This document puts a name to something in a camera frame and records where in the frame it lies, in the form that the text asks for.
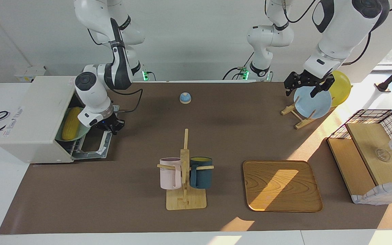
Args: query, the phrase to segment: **dark blue mug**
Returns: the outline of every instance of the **dark blue mug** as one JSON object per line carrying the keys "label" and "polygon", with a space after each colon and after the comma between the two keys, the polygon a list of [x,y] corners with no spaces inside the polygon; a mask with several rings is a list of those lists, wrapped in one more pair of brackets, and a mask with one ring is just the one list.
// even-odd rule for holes
{"label": "dark blue mug", "polygon": [[190,186],[196,189],[208,189],[211,187],[213,175],[212,169],[197,170],[198,166],[211,166],[213,159],[209,157],[190,158]]}

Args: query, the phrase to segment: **yellow plate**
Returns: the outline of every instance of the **yellow plate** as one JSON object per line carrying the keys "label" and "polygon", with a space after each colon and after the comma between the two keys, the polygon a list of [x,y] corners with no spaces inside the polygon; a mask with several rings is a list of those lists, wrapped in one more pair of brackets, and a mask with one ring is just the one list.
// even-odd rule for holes
{"label": "yellow plate", "polygon": [[352,86],[350,85],[349,78],[341,71],[333,71],[332,74],[335,78],[335,82],[329,89],[329,92],[333,98],[331,106],[337,107],[346,101],[346,99],[349,97]]}

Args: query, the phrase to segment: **wall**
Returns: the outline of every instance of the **wall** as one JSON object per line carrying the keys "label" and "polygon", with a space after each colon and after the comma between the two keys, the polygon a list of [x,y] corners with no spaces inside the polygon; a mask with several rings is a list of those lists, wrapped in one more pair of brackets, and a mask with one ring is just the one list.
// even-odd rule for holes
{"label": "wall", "polygon": [[[296,19],[311,0],[295,1]],[[132,20],[146,31],[146,41],[135,46],[140,60],[159,80],[221,79],[227,70],[243,65],[252,53],[246,33],[254,25],[270,25],[263,0],[124,1]],[[311,12],[292,24],[295,40],[286,48],[271,48],[275,81],[283,81],[314,50],[321,34]],[[53,75],[76,75],[84,65],[107,63],[112,54],[96,46],[75,17],[72,0],[0,0],[0,82],[14,82],[17,66],[46,65]],[[353,57],[362,51],[354,50]],[[366,55],[344,67],[352,82],[359,82],[392,48],[392,12],[373,32]]]}

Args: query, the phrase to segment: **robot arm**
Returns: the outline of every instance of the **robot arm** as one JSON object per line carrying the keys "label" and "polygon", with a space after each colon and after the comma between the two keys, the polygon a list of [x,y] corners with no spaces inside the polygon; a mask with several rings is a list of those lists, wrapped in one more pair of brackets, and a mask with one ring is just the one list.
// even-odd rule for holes
{"label": "robot arm", "polygon": [[293,30],[283,14],[284,8],[288,11],[292,2],[293,0],[287,0],[283,6],[282,0],[270,0],[267,5],[267,18],[273,25],[254,26],[247,33],[247,41],[255,51],[252,61],[246,67],[249,79],[266,80],[273,59],[273,54],[267,48],[286,47],[293,41]]}
{"label": "robot arm", "polygon": [[350,56],[354,47],[383,23],[389,13],[388,0],[321,0],[313,22],[322,39],[303,65],[284,82],[287,96],[302,86],[314,86],[311,97],[327,91],[334,82],[331,73]]}
{"label": "robot arm", "polygon": [[133,48],[145,40],[144,33],[131,21],[121,0],[74,0],[78,20],[97,34],[100,42],[108,42],[113,62],[87,65],[75,80],[76,90],[86,105],[78,115],[86,127],[96,127],[117,133],[124,126],[113,113],[113,106],[106,88],[127,89],[141,64]]}

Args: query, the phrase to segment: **brown table mat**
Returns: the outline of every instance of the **brown table mat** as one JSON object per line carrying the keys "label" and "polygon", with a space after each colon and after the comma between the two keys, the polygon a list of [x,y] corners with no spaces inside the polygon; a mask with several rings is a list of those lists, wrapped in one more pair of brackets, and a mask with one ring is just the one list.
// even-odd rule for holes
{"label": "brown table mat", "polygon": [[[137,111],[123,114],[126,126],[106,161],[29,166],[0,234],[86,232],[221,231],[243,222],[251,231],[373,229],[387,206],[355,205],[326,142],[314,133],[310,163],[322,196],[319,213],[251,211],[246,204],[245,160],[287,160],[324,120],[295,130],[282,83],[134,84],[143,87]],[[190,104],[179,94],[189,92]],[[132,108],[137,95],[110,93],[115,104]],[[191,156],[213,158],[212,187],[205,209],[167,211],[156,164],[179,155],[190,129]]]}

